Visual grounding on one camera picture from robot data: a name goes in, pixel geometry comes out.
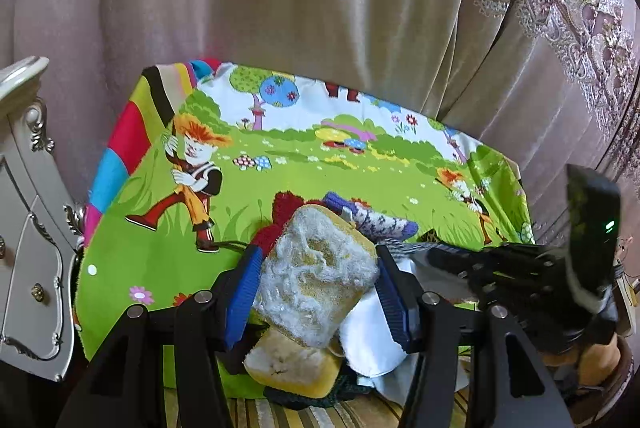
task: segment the embroidered lace curtain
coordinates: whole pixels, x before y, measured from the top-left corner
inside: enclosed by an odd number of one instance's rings
[[[633,0],[0,0],[0,59],[52,60],[42,95],[78,199],[142,67],[210,55],[481,139],[519,163],[534,234],[559,243],[567,162],[618,181],[624,238],[640,226],[637,15]],[[627,263],[640,273],[640,254]]]

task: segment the worn sponge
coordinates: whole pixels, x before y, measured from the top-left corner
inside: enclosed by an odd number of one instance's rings
[[[326,348],[309,348],[269,328],[247,354],[244,368],[260,384],[305,397],[327,395],[342,360]]]
[[[262,262],[254,309],[306,347],[326,347],[378,277],[375,246],[322,206],[298,208]]]

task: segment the cabinet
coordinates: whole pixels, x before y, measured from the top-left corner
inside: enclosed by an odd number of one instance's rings
[[[61,381],[74,344],[82,207],[56,169],[37,97],[48,62],[32,56],[0,71],[0,360]]]

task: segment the cartoon blanket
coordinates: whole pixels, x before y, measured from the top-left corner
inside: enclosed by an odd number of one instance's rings
[[[504,156],[368,94],[265,69],[193,61],[145,69],[98,167],[76,328],[91,358],[123,310],[180,304],[209,288],[271,202],[328,191],[414,220],[418,234],[481,249],[532,241],[526,198]],[[175,385],[165,353],[165,383]],[[262,387],[221,366],[228,397]]]

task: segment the curtain fold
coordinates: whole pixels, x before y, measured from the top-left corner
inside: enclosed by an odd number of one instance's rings
[[[52,60],[42,95],[78,199],[140,69],[212,55],[481,139],[520,165],[536,238],[561,243],[567,162],[618,182],[623,238],[640,226],[638,14],[633,0],[0,0],[0,45],[7,64]],[[640,273],[640,242],[626,248]]]

